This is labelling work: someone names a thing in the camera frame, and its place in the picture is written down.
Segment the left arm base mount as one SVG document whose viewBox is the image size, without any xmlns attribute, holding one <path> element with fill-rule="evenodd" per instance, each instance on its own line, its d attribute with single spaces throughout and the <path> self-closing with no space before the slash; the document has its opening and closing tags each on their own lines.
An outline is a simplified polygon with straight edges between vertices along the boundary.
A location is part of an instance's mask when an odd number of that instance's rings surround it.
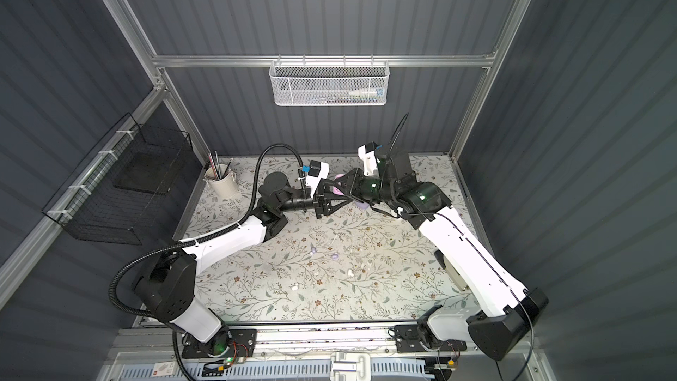
<svg viewBox="0 0 677 381">
<path fill-rule="evenodd" d="M 200 342 L 193 336 L 187 335 L 180 340 L 184 359 L 214 358 L 230 361 L 236 358 L 253 356 L 257 344 L 258 331 L 255 329 L 221 329 L 208 342 Z"/>
</svg>

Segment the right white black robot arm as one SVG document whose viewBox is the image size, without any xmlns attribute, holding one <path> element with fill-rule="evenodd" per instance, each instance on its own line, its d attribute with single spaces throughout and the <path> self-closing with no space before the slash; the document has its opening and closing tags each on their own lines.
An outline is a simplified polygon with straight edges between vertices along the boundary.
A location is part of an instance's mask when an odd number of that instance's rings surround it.
<svg viewBox="0 0 677 381">
<path fill-rule="evenodd" d="M 349 199 L 385 204 L 398 218 L 427 238 L 442 253 L 479 303 L 464 321 L 435 310 L 426 326 L 437 340 L 471 341 L 500 362 L 529 333 L 547 308 L 540 289 L 528 289 L 511 275 L 472 234 L 443 190 L 418 180 L 407 153 L 376 151 L 363 169 L 333 179 Z"/>
</svg>

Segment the pink earbud charging case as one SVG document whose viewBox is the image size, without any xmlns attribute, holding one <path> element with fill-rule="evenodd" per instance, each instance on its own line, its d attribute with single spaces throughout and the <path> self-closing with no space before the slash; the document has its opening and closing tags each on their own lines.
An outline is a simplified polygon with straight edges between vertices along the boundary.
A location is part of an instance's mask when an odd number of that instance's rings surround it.
<svg viewBox="0 0 677 381">
<path fill-rule="evenodd" d="M 340 186 L 340 184 L 344 181 L 344 176 L 345 174 L 338 174 L 333 178 L 333 186 L 331 187 L 331 190 L 335 195 L 347 197 L 346 188 Z"/>
</svg>

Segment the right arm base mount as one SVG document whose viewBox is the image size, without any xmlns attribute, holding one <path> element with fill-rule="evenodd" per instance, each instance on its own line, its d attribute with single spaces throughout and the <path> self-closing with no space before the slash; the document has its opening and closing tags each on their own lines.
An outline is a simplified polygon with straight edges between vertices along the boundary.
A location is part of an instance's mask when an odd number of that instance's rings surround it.
<svg viewBox="0 0 677 381">
<path fill-rule="evenodd" d="M 403 324 L 387 330 L 395 341 L 396 349 L 400 354 L 423 352 L 460 353 L 467 350 L 462 340 L 439 340 L 432 331 L 423 325 Z"/>
</svg>

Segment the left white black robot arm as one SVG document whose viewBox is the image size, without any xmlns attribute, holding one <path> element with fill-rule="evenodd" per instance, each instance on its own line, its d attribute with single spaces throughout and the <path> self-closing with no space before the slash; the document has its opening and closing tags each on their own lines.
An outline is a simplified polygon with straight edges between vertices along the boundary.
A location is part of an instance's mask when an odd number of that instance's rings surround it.
<svg viewBox="0 0 677 381">
<path fill-rule="evenodd" d="M 144 265 L 133 290 L 152 318 L 203 344 L 230 342 L 226 323 L 195 297 L 197 276 L 230 255 L 280 234 L 288 223 L 285 211 L 312 209 L 322 218 L 353 201 L 324 179 L 315 188 L 293 188 L 281 172 L 269 174 L 258 192 L 252 213 L 233 230 L 194 245 L 186 242 L 185 248 L 162 252 Z"/>
</svg>

